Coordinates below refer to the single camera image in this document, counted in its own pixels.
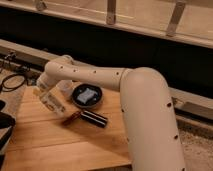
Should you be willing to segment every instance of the cable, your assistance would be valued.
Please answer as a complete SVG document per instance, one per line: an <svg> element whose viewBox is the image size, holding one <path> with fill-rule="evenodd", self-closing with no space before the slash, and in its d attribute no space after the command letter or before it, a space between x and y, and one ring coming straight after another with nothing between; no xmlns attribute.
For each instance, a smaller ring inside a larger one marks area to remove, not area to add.
<svg viewBox="0 0 213 171"><path fill-rule="evenodd" d="M7 81L11 80L14 77L23 77L24 79L23 79L23 81L20 84L18 84L16 86L13 86L13 87L6 86ZM24 75L24 74L12 74L12 75L9 75L9 76L5 77L2 80L2 83L0 85L0 92L11 92L11 91L14 91L14 90L18 89L19 87L23 86L25 82L28 83L28 80L27 80L26 75Z"/></svg>
<svg viewBox="0 0 213 171"><path fill-rule="evenodd" d="M5 78L3 78L1 84L0 84L0 93L1 92L12 92L16 89L18 89L19 87L23 86L24 83L26 82L27 85L28 85L28 78L26 76L26 73L30 71L30 67L29 66L23 66L23 65L20 65L18 67L16 67L15 69L12 69L12 66L11 66L11 61L16 57L16 54L15 52L11 52L9 53L8 55L6 55L4 58L3 58L3 61L2 61L2 65L1 65L1 68L0 68L0 73L2 73L2 71L4 70L4 65L5 65L5 60L8 61L8 65L9 65L9 68L16 72L17 74L11 74L9 76L6 76ZM12 87L9 87L7 86L7 82L15 77L23 77L23 81L20 82L20 84L16 85L16 86L12 86Z"/></svg>

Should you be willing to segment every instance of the metal frame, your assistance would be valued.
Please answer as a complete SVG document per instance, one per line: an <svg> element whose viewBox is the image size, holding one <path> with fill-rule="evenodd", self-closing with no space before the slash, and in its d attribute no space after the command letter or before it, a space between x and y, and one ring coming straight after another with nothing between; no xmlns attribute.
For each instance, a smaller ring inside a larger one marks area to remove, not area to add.
<svg viewBox="0 0 213 171"><path fill-rule="evenodd" d="M166 30L166 35L173 37L176 33L178 24L183 15L186 6L186 0L177 0L172 17Z"/></svg>

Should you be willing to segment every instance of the wooden table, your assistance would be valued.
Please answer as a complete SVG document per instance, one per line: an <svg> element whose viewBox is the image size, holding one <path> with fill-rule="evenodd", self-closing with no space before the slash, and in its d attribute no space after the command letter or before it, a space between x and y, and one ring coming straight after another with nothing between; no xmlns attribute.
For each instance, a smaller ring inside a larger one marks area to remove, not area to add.
<svg viewBox="0 0 213 171"><path fill-rule="evenodd" d="M54 90L68 113L77 110ZM27 87L17 115L2 171L77 171L130 164L119 93L103 89L95 110L109 119L99 128L81 119L64 126L64 118L47 110Z"/></svg>

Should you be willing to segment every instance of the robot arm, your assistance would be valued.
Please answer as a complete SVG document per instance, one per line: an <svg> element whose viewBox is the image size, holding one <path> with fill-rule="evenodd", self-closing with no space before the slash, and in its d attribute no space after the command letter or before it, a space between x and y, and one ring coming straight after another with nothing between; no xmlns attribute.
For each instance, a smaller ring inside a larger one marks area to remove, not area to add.
<svg viewBox="0 0 213 171"><path fill-rule="evenodd" d="M169 88L157 71L78 67L61 57L46 64L37 86L48 92L66 79L120 91L133 170L186 170Z"/></svg>

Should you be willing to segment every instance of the black screw hole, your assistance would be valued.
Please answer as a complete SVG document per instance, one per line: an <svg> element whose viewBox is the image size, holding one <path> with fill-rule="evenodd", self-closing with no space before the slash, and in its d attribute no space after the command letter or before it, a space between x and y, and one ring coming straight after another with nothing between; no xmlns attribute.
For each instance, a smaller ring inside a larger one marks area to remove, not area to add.
<svg viewBox="0 0 213 171"><path fill-rule="evenodd" d="M172 103L168 103L168 104L167 104L167 107L171 107L171 106L172 106Z"/></svg>
<svg viewBox="0 0 213 171"><path fill-rule="evenodd" d="M175 136L174 136L174 139L177 140L177 139L178 139L178 135L175 135Z"/></svg>

